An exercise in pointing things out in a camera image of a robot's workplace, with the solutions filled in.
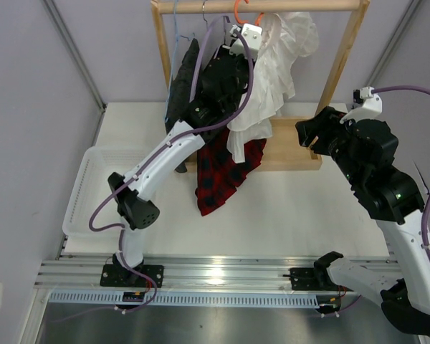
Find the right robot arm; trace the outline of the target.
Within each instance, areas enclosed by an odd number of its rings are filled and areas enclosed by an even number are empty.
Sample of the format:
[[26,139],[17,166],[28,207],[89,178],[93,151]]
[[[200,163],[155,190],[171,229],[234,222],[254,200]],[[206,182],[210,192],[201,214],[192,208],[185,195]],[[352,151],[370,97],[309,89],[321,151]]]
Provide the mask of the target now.
[[324,107],[296,123],[298,142],[336,163],[358,203],[383,232],[402,277],[383,276],[329,252],[315,261],[313,281],[324,290],[347,287],[379,306],[397,330],[430,337],[430,239],[423,238],[425,203],[419,187],[393,165],[398,138],[387,123],[344,117]]

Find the white pleated skirt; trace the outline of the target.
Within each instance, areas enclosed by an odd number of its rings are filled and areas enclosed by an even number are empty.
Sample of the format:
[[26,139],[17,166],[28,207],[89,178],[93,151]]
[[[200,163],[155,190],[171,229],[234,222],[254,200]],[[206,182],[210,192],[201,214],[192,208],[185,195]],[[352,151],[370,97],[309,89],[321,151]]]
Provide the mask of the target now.
[[317,27],[308,12],[268,13],[260,27],[252,93],[243,111],[228,124],[226,147],[235,163],[247,160],[248,143],[273,136],[269,119],[295,96],[292,65],[319,46]]

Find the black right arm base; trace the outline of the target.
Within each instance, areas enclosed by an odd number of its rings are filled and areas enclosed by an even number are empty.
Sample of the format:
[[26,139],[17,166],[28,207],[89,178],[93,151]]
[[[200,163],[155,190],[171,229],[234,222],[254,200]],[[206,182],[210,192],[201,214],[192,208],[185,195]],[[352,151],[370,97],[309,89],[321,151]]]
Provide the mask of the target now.
[[292,267],[286,277],[294,291],[338,291],[338,286],[332,282],[321,282],[311,267]]

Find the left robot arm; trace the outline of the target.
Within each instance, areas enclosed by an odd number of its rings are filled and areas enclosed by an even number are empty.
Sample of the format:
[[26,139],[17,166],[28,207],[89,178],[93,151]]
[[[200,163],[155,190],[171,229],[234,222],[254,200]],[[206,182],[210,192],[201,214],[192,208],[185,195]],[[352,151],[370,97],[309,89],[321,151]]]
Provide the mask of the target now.
[[252,91],[253,67],[254,59],[242,54],[214,57],[196,74],[200,93],[189,101],[158,147],[127,173],[108,177],[121,228],[113,267],[123,285],[132,287],[147,281],[143,273],[143,230],[160,214],[151,197],[178,165],[215,139],[244,109]]

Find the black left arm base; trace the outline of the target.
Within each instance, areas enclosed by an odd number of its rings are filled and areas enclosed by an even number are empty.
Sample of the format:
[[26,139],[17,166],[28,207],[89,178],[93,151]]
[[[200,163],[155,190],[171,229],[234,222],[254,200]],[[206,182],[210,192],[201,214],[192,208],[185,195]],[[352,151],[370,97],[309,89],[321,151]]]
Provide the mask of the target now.
[[[164,277],[163,265],[145,264],[140,267],[141,274],[152,279],[157,288],[162,288]],[[101,287],[152,287],[153,285],[144,277],[139,277],[122,266],[105,264],[100,275]]]

